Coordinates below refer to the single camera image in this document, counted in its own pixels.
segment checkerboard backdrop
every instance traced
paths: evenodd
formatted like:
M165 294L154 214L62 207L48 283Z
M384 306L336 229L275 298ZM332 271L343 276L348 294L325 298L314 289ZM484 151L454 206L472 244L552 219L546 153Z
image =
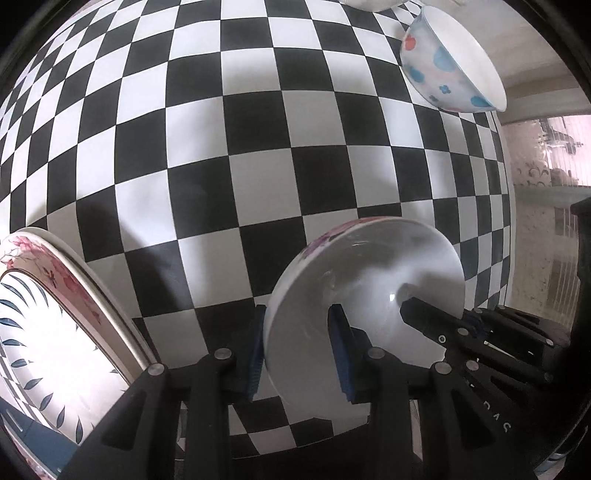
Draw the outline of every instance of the checkerboard backdrop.
M440 111L407 83L399 50L420 5L84 10L0 108L1 236L34 225L61 237L171 367L225 345L306 243L364 216L434 225L462 260L466 307L504 302L498 119ZM237 457L359 425L284 405L266 372L255 399L230 408Z

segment blue leaf pattern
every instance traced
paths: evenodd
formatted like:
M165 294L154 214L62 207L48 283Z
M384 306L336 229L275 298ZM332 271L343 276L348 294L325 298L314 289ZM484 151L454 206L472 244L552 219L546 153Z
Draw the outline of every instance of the blue leaf pattern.
M50 393L49 395L43 397L43 400L41 400L41 405L39 405L39 411L43 411L47 408L52 397L53 393Z
M22 315L21 310L14 303L12 303L10 300L0 299L0 303L2 305L6 305L7 307L11 308L12 310L15 310L16 312L18 312Z
M3 325L6 325L7 327L16 327L16 328L20 328L22 330L22 327L12 319L0 318L0 323L2 323Z
M35 385L37 385L41 380L43 380L42 378L33 378L33 380L29 380L27 382L27 384L23 387L23 389L25 390L30 390L32 389Z

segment screw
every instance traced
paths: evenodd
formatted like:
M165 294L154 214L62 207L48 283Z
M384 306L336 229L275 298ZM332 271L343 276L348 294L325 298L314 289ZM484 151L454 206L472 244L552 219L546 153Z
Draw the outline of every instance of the screw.
M213 356L218 360L227 360L232 356L232 351L229 348L218 348Z
M478 370L478 363L475 362L474 360L468 360L466 362L466 368L472 372L475 372L476 370Z
M164 372L163 364L152 364L148 367L148 373L153 377L157 377Z
M377 346L373 346L368 350L368 357L373 358L374 360L384 358L384 355L386 355L386 352Z
M452 371L452 366L447 362L437 362L435 364L435 371L438 374L447 375Z

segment white bowl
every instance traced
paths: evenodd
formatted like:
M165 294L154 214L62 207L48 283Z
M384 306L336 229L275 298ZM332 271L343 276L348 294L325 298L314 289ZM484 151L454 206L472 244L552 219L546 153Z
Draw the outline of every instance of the white bowl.
M507 96L495 66L465 27L426 6L400 49L402 70L432 105L452 112L504 111Z
M400 304L416 296L456 317L464 308L462 265L447 238L413 220L354 220L312 242L278 280L265 314L265 362L279 395L316 417L369 413L341 392L327 330L328 309L403 362L430 367L444 348L406 325Z

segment blue polka dot bowl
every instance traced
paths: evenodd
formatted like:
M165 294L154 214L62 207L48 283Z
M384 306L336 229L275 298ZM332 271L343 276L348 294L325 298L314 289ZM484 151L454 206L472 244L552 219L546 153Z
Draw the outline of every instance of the blue polka dot bowl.
M426 6L400 49L402 70L430 104L451 112L503 112L507 96L490 58L460 22Z

